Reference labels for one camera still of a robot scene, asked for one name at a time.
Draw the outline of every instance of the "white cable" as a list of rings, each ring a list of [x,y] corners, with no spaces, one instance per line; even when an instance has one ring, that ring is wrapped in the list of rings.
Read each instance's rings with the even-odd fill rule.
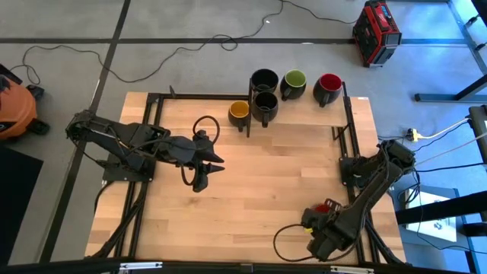
[[[469,120],[469,119],[470,119],[470,118],[465,118],[465,119],[463,119],[463,120],[461,120],[461,121],[459,121],[459,122],[457,122],[457,123],[454,123],[453,125],[448,126],[446,129],[443,129],[442,131],[440,131],[440,132],[438,132],[438,133],[436,133],[436,134],[434,134],[434,135],[431,135],[431,136],[423,136],[423,135],[421,135],[421,134],[419,134],[419,133],[418,133],[418,139],[431,139],[431,138],[434,138],[434,137],[436,137],[436,136],[438,136],[438,135],[440,135],[440,134],[442,134],[442,133],[446,132],[447,130],[449,130],[449,129],[451,129],[451,128],[455,127],[455,126],[458,126],[458,125],[460,125],[460,124],[461,124],[461,123],[463,123],[463,122],[466,122],[466,121],[467,121],[467,120]]]
[[[454,150],[457,150],[458,148],[462,148],[462,147],[464,147],[464,146],[468,145],[469,143],[474,142],[474,141],[476,141],[476,140],[478,140],[478,139],[480,139],[480,138],[482,138],[482,137],[484,137],[484,136],[486,136],[486,135],[487,135],[487,132],[485,132],[485,133],[483,133],[483,134],[481,134],[481,135],[477,136],[477,137],[476,137],[474,140],[470,140],[470,141],[466,142],[466,143],[465,143],[465,144],[463,144],[463,145],[460,145],[460,146],[457,146],[456,148],[452,148],[451,150],[448,150],[448,151],[442,152],[442,153],[440,153],[439,155],[435,155],[435,156],[433,156],[433,157],[431,157],[431,158],[428,158],[428,159],[426,159],[426,160],[424,160],[424,161],[420,161],[419,163],[415,164],[415,167],[417,167],[417,166],[419,166],[420,164],[423,164],[423,163],[425,163],[425,162],[427,162],[427,161],[430,161],[430,160],[432,160],[432,159],[435,159],[436,157],[440,157],[440,156],[442,156],[442,155],[445,155],[445,154],[446,154],[446,153],[448,153],[448,152],[452,152],[452,151],[454,151]]]

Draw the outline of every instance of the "desk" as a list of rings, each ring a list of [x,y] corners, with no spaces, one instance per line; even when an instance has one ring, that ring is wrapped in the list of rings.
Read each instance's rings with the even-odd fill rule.
[[[120,122],[140,123],[147,96],[129,92]],[[190,137],[193,123],[203,115],[220,122],[215,152],[225,159],[225,170],[210,174],[208,188],[194,193],[183,184],[179,168],[157,163],[148,185],[138,259],[284,263],[272,249],[278,229],[298,223],[304,208],[327,197],[349,203],[339,175],[340,145],[333,141],[331,130],[347,124],[342,98],[321,109],[308,88],[299,100],[279,102],[278,116],[269,128],[254,120],[249,138],[228,122],[230,104],[228,100],[164,100],[160,125],[171,135]],[[352,98],[352,109],[361,153],[374,155],[377,133],[368,99]],[[151,111],[149,121],[154,121],[155,112]],[[199,127],[207,130],[210,139],[215,135],[211,121],[202,121]],[[98,251],[119,224],[127,185],[115,182],[100,197],[86,255]],[[372,216],[386,244],[405,260],[389,196],[376,204]],[[122,254],[127,254],[131,230],[129,227]],[[365,256],[370,259],[363,238]],[[299,258],[310,255],[306,250],[309,240],[302,228],[292,228],[282,233],[277,246],[282,256]],[[357,264],[356,252],[337,263]]]

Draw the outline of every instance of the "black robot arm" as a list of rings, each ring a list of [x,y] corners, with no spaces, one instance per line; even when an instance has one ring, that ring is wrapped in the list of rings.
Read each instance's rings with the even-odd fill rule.
[[[355,245],[365,225],[366,213],[394,182],[412,171],[414,153],[408,148],[395,141],[382,142],[379,148],[377,155],[356,159],[346,171],[349,176],[364,181],[361,193],[351,205],[328,213],[304,210],[301,224],[312,228],[314,237],[307,249],[318,260],[325,261],[336,249],[344,251]]]
[[[204,130],[195,132],[191,140],[184,136],[171,136],[169,130],[160,126],[125,125],[84,110],[75,114],[66,134],[73,142],[93,142],[114,155],[118,159],[115,163],[97,160],[106,170],[121,168],[144,174],[154,160],[181,167],[184,183],[193,186],[195,192],[208,186],[208,174],[224,170],[211,163],[203,164],[203,161],[224,162],[215,154],[214,142],[209,140]],[[184,176],[183,167],[195,170],[191,182]]]

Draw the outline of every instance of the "orange vacuum cleaner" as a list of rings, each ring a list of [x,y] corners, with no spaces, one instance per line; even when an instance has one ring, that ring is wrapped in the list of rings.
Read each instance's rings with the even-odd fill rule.
[[[37,119],[36,100],[44,90],[22,80],[0,64],[0,140],[15,140],[25,132],[44,135],[49,125]]]

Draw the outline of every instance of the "mug handle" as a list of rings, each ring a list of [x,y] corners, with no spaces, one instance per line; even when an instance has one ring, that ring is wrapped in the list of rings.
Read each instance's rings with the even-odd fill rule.
[[[244,122],[242,119],[238,120],[238,132],[242,132],[244,130]]]
[[[282,94],[282,97],[281,99],[282,100],[287,100],[288,99],[288,96],[289,94],[291,93],[292,89],[291,88],[286,88],[286,90],[284,91],[284,93]]]
[[[262,119],[262,127],[266,128],[269,125],[269,114],[264,113],[264,117]]]
[[[320,107],[325,107],[326,104],[328,103],[328,98],[329,98],[329,93],[326,92],[324,95],[323,95],[323,98],[321,99],[320,101]]]

